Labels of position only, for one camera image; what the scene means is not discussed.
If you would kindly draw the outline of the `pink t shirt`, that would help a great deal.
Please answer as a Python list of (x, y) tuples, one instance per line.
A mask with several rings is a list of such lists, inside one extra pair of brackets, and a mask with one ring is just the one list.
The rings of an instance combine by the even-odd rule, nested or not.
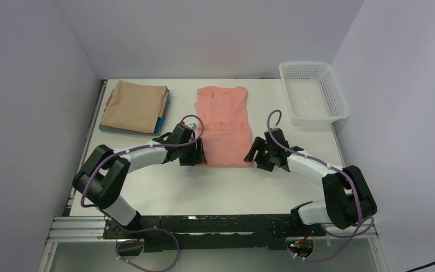
[(198, 89), (195, 108), (203, 121), (202, 135), (206, 166), (252, 168), (245, 162), (252, 140), (244, 87), (207, 86)]

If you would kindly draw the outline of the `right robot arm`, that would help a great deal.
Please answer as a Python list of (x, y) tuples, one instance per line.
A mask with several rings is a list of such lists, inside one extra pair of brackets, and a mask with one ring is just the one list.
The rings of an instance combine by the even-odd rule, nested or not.
[(291, 210), (289, 227), (303, 235), (315, 224), (333, 224), (343, 230), (356, 226), (377, 213), (377, 204), (359, 167), (340, 167), (316, 158), (298, 146), (290, 147), (280, 128), (256, 137), (246, 162), (273, 171), (278, 167), (298, 174), (323, 190), (324, 200), (306, 202)]

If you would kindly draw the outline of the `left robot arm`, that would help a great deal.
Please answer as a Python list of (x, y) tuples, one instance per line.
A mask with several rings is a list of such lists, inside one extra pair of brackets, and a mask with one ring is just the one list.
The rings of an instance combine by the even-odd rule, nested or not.
[(114, 219), (124, 237), (132, 238), (142, 228), (142, 216), (121, 196), (127, 175), (175, 160), (181, 166), (207, 163), (201, 136), (183, 123), (142, 146), (121, 150), (104, 144), (97, 146), (75, 175), (72, 185), (93, 207)]

